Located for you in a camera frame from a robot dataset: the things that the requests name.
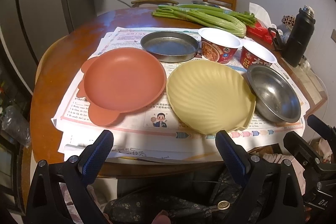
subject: white lid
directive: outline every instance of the white lid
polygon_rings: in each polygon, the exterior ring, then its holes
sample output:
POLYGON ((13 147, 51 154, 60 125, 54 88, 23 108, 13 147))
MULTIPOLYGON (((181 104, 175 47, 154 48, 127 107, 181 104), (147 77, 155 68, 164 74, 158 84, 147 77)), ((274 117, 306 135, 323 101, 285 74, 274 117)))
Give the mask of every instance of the white lid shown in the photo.
POLYGON ((262 45, 258 44, 255 41, 242 39, 242 42, 244 44, 244 47, 253 53, 254 55, 258 56, 262 60, 265 60, 268 63, 277 63, 277 58, 271 53, 268 49, 263 47, 262 45))
POLYGON ((202 28, 198 30, 198 33, 204 39, 223 47, 241 48, 243 46, 238 37, 220 29, 202 28))

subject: cartoon man illustration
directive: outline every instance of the cartoon man illustration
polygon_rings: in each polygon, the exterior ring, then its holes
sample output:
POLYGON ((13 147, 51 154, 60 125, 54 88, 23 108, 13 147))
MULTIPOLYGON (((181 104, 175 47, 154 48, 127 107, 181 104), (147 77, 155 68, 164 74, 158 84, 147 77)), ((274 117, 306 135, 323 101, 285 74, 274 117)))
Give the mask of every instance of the cartoon man illustration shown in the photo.
POLYGON ((153 123, 153 125, 155 126, 155 127, 167 127, 167 125, 166 125, 166 123, 165 122, 163 122, 163 120, 165 119, 166 117, 165 117, 165 115, 163 114, 163 113, 159 113, 159 114, 157 114, 157 119, 159 120, 158 122, 155 122, 155 123, 153 123))

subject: metal bowl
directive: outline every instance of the metal bowl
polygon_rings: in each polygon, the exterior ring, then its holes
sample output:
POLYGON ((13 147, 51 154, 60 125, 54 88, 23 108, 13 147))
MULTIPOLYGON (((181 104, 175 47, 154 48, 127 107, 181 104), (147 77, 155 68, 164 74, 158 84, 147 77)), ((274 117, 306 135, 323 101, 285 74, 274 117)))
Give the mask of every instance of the metal bowl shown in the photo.
POLYGON ((297 122, 301 117, 299 98, 291 85, 275 70, 253 64, 247 78, 257 95, 256 108, 271 122, 297 122))
POLYGON ((210 3, 210 2, 206 2, 206 1, 198 1, 198 0, 193 0, 192 1, 193 4, 199 4, 199 5, 205 5, 205 6, 211 6, 211 7, 216 7, 216 8, 220 8, 219 5, 210 3))

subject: newspaper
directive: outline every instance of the newspaper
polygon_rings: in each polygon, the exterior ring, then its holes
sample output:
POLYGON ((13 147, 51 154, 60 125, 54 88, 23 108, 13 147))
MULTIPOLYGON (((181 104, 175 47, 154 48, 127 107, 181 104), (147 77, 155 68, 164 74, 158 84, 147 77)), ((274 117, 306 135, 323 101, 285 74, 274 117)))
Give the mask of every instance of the newspaper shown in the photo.
MULTIPOLYGON (((201 43, 198 30, 175 28, 132 28, 118 27, 113 33, 107 33, 101 40, 97 50, 90 56, 99 56, 104 52, 119 47, 142 48, 140 40, 148 33, 159 30, 184 32, 201 43)), ((241 74, 246 70, 239 62, 238 50, 233 59, 226 64, 241 74)), ((194 59, 202 58, 200 52, 194 59)), ((179 63, 162 63, 167 77, 177 68, 179 63)), ((309 103, 295 85, 289 75, 278 64, 272 68, 282 74, 297 93, 302 116, 309 109, 309 103)), ((114 135, 114 147, 111 157, 132 155, 166 160, 185 161, 213 161, 221 160, 215 145, 214 136, 202 135, 188 128, 172 111, 167 95, 164 92, 161 98, 152 105, 148 105, 137 113, 125 113, 118 124, 105 128, 94 125, 87 114, 89 102, 85 98, 77 98, 77 86, 83 78, 79 70, 65 93, 61 104, 52 122, 55 127, 63 131, 59 152, 64 153, 66 145, 85 147, 95 141, 103 129, 110 130, 114 135), (165 114, 167 128, 156 127, 151 121, 159 112, 165 114)), ((249 127, 244 131, 233 131, 229 135, 236 144, 242 145, 247 151, 264 145, 282 142, 283 136, 291 130, 303 135, 305 121, 303 117, 296 123, 273 124, 255 111, 249 127)))

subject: black thermos bottle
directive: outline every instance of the black thermos bottle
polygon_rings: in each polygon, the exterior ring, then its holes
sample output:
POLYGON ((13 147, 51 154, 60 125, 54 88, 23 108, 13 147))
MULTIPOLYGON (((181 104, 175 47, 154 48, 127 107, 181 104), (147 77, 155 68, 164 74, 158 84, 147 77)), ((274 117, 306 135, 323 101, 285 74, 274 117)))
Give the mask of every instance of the black thermos bottle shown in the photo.
POLYGON ((309 6, 300 8, 295 18, 293 30, 281 52, 282 57, 291 66, 296 67, 299 64, 314 32, 314 24, 314 10, 309 6))

